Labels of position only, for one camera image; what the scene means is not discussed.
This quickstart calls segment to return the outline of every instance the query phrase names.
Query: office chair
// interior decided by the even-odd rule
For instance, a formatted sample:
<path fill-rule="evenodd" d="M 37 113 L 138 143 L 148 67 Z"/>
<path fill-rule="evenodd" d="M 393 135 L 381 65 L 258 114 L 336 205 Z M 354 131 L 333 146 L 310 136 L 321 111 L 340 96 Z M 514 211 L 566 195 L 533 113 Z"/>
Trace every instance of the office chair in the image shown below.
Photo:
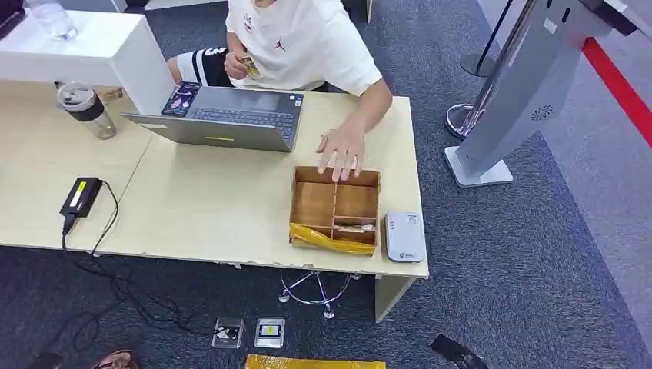
<path fill-rule="evenodd" d="M 321 300 L 308 300 L 308 299 L 299 298 L 297 297 L 296 294 L 292 292 L 293 288 L 296 288 L 297 286 L 304 283 L 311 277 L 315 277 L 317 279 L 317 283 L 319 285 L 319 291 L 321 292 Z M 346 291 L 351 279 L 357 281 L 358 279 L 360 279 L 360 275 L 346 273 L 346 276 L 344 278 L 344 283 L 342 283 L 342 285 L 340 286 L 339 292 L 335 294 L 333 297 L 328 297 L 326 295 L 326 289 L 324 288 L 324 283 L 322 283 L 321 280 L 320 271 L 309 271 L 308 273 L 304 274 L 303 277 L 297 279 L 296 282 L 288 285 L 288 283 L 285 281 L 285 277 L 283 276 L 283 269 L 281 269 L 281 284 L 283 284 L 283 292 L 281 292 L 281 294 L 278 295 L 278 300 L 282 303 L 286 303 L 290 301 L 290 298 L 294 298 L 300 304 L 325 305 L 326 308 L 324 309 L 324 317 L 326 319 L 332 319 L 335 316 L 335 309 L 331 307 L 331 302 L 337 300 L 344 293 L 344 291 Z"/>

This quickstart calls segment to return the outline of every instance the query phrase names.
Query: card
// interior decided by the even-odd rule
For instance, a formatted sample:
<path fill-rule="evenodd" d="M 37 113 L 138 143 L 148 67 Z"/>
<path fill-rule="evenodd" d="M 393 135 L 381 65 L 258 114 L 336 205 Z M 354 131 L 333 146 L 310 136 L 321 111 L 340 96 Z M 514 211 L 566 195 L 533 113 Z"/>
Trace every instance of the card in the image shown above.
<path fill-rule="evenodd" d="M 184 117 L 200 87 L 201 85 L 198 83 L 182 81 L 172 92 L 172 96 L 168 99 L 161 114 Z"/>
<path fill-rule="evenodd" d="M 256 63 L 254 63 L 254 59 L 251 58 L 251 56 L 247 55 L 243 58 L 240 58 L 240 62 L 242 64 L 247 66 L 247 75 L 251 79 L 261 79 L 261 73 L 258 70 L 258 67 L 256 67 Z"/>

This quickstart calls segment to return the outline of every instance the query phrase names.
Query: yellow plastic bag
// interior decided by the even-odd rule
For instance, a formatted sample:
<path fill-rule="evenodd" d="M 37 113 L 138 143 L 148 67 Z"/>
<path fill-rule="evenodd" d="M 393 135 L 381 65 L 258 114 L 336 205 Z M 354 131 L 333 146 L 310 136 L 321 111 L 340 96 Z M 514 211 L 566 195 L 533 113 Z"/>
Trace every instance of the yellow plastic bag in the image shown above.
<path fill-rule="evenodd" d="M 313 231 L 308 227 L 296 223 L 290 223 L 290 236 L 329 250 L 347 252 L 349 254 L 374 254 L 375 246 L 361 242 L 332 240 L 329 237 Z"/>
<path fill-rule="evenodd" d="M 382 361 L 333 361 L 247 355 L 244 369 L 385 369 Z"/>

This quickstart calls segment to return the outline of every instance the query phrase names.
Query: laptop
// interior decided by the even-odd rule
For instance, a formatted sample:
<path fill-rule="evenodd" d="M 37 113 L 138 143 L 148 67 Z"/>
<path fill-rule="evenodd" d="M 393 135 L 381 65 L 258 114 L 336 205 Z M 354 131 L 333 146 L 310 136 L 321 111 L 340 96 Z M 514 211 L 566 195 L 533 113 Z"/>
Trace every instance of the laptop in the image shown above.
<path fill-rule="evenodd" d="M 179 144 L 292 152 L 302 94 L 201 86 L 181 103 L 181 87 L 164 109 L 171 115 L 120 115 Z"/>

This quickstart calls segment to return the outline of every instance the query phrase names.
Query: person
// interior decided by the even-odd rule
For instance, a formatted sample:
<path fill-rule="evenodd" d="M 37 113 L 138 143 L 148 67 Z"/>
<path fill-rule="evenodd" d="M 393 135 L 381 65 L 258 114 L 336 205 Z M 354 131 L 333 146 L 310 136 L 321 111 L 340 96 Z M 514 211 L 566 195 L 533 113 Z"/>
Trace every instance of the person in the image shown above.
<path fill-rule="evenodd" d="M 310 91 L 328 82 L 360 97 L 357 108 L 317 147 L 319 172 L 335 154 L 333 181 L 364 164 L 364 135 L 391 105 L 391 93 L 340 0 L 228 0 L 228 48 L 206 48 L 168 60 L 176 82 Z M 248 75 L 251 57 L 259 75 Z"/>

